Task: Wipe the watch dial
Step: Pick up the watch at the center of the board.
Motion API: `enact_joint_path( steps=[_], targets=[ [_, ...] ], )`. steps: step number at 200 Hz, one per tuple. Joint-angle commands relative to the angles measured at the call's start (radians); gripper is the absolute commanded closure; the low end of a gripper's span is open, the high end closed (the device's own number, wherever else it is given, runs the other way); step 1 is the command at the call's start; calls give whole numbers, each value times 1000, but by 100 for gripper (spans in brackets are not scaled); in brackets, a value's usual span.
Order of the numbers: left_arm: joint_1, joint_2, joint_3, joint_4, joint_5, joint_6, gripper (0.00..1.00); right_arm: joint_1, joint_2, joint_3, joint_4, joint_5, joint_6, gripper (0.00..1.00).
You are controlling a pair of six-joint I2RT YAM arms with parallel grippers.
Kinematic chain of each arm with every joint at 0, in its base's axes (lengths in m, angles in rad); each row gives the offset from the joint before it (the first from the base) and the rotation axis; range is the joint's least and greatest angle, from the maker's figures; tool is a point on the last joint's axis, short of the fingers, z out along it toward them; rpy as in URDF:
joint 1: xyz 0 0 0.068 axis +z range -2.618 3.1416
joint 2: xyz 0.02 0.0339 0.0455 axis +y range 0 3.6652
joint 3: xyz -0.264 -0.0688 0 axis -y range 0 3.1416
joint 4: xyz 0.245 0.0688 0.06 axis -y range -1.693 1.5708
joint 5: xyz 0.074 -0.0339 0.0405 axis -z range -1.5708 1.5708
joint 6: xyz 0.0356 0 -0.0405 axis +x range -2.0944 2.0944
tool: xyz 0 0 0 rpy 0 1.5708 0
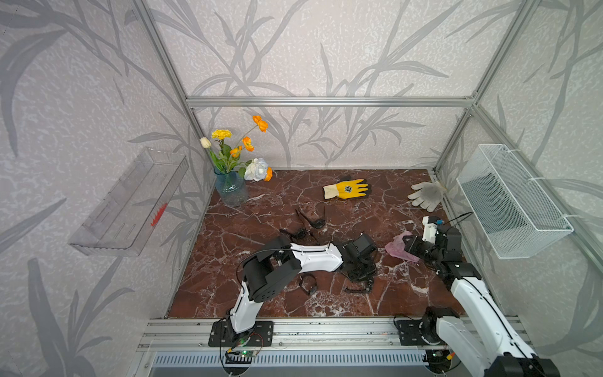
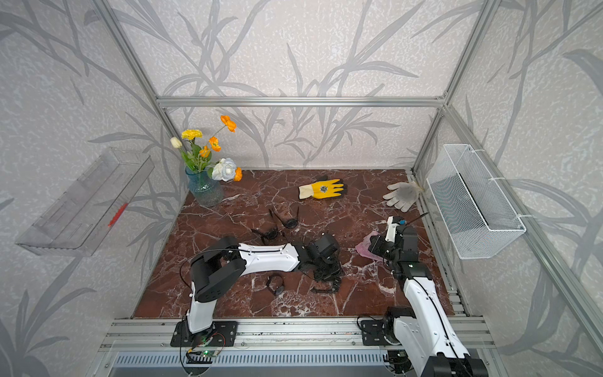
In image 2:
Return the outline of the black watch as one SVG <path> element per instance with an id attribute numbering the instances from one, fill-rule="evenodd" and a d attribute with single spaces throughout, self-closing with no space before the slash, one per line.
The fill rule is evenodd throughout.
<path id="1" fill-rule="evenodd" d="M 276 240 L 282 235 L 282 232 L 277 224 L 273 224 L 273 226 L 267 231 L 252 229 L 251 232 L 260 237 L 263 245 L 267 245 L 269 241 Z"/>
<path id="2" fill-rule="evenodd" d="M 339 292 L 339 289 L 341 287 L 342 278 L 340 276 L 337 276 L 336 278 L 329 280 L 328 284 L 330 284 L 329 288 L 318 289 L 316 287 L 312 287 L 310 289 L 310 291 L 314 294 L 325 294 L 325 295 L 336 294 Z"/>
<path id="3" fill-rule="evenodd" d="M 299 224 L 299 209 L 297 209 L 295 217 L 287 219 L 283 219 L 274 208 L 270 208 L 269 213 L 271 216 L 278 219 L 285 229 L 294 229 Z"/>

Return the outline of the pink fluffy cloth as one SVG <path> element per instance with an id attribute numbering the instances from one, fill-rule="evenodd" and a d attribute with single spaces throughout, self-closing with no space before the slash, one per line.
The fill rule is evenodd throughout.
<path id="1" fill-rule="evenodd" d="M 370 251 L 371 238 L 378 237 L 378 236 L 379 236 L 379 233 L 377 231 L 372 231 L 366 237 L 364 237 L 364 239 L 360 243 L 358 243 L 358 245 L 356 245 L 356 247 L 355 247 L 357 254 L 359 254 L 360 256 L 362 256 L 363 258 L 366 258 L 366 259 L 381 261 L 382 259 L 379 256 L 373 254 Z"/>

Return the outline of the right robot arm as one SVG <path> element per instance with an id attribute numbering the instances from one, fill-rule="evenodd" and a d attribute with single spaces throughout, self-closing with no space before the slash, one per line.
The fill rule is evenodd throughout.
<path id="1" fill-rule="evenodd" d="M 416 229 L 389 219 L 384 236 L 371 237 L 370 253 L 383 259 L 410 308 L 389 308 L 384 336 L 405 349 L 418 376 L 487 376 L 479 358 L 462 344 L 437 295 L 429 267 L 419 261 Z"/>

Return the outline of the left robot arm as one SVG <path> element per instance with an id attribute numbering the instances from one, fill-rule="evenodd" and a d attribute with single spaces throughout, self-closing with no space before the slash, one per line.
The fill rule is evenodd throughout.
<path id="1" fill-rule="evenodd" d="M 322 234 L 311 243 L 257 246 L 224 237 L 190 261 L 191 306 L 185 320 L 193 335 L 207 331 L 219 298 L 242 276 L 265 272 L 311 272 L 316 282 L 331 285 L 336 293 L 344 272 L 339 261 L 339 243 Z"/>

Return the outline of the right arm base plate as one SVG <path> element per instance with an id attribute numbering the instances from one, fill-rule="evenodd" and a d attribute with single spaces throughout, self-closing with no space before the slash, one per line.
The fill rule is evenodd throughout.
<path id="1" fill-rule="evenodd" d="M 360 316 L 356 319 L 356 326 L 361 332 L 364 346 L 399 346 L 400 342 L 387 331 L 384 321 L 370 316 Z"/>

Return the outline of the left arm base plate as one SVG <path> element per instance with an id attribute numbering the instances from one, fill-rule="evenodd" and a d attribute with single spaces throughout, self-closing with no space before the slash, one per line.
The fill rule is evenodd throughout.
<path id="1" fill-rule="evenodd" d="M 233 347 L 238 328 L 237 321 L 215 321 L 209 328 L 193 334 L 186 319 L 177 323 L 174 330 L 171 347 Z"/>

